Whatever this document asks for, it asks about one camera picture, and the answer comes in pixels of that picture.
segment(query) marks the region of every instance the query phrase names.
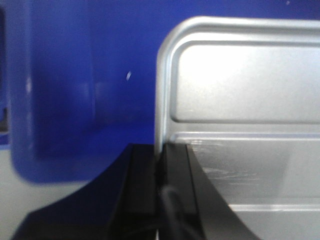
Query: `blue background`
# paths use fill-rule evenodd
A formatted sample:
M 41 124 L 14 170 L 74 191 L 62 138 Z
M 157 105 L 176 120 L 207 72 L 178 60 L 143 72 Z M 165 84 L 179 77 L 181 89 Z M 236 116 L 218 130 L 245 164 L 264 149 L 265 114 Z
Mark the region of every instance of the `blue background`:
M 183 20 L 320 20 L 318 0 L 2 0 L 0 6 L 0 108 L 10 111 L 13 166 L 34 183 L 92 179 L 128 143 L 153 143 L 157 51 Z

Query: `black cable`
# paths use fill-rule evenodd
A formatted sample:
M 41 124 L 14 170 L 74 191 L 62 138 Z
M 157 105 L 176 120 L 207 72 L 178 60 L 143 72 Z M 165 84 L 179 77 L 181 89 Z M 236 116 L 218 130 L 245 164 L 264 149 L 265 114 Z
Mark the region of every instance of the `black cable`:
M 187 234 L 192 240 L 204 240 L 184 218 L 183 205 L 178 191 L 172 186 L 164 186 L 160 192 L 160 201 L 162 205 L 162 219 L 156 219 L 148 222 L 141 222 L 132 226 L 130 230 L 122 235 L 127 239 L 134 235 L 156 229 L 166 229 L 171 240 L 185 240 Z

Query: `metal surface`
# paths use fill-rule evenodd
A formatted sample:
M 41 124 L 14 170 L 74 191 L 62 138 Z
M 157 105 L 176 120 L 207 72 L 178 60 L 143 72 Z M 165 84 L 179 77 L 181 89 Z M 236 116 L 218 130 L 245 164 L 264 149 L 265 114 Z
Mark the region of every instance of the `metal surface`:
M 184 21 L 158 54 L 156 152 L 196 139 L 318 139 L 319 59 L 319 21 Z
M 192 148 L 212 184 L 261 239 L 319 239 L 319 140 L 228 139 Z
M 184 21 L 158 54 L 156 154 L 191 144 L 264 240 L 320 237 L 319 59 L 320 21 L 216 17 Z

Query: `white surface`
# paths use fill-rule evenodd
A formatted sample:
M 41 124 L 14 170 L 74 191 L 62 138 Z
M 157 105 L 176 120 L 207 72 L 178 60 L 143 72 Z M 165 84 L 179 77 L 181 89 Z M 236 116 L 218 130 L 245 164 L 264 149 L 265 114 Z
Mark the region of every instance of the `white surface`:
M 10 151 L 0 151 L 0 240 L 9 240 L 31 211 L 73 193 L 86 182 L 32 184 L 20 178 L 11 164 Z

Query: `metal tray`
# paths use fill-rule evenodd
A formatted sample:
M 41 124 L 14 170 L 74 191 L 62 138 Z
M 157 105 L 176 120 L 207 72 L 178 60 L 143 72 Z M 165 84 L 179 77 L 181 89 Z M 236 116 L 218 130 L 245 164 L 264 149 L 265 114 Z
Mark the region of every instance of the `metal tray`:
M 191 144 L 266 240 L 320 237 L 320 22 L 195 17 L 158 53 L 155 151 Z

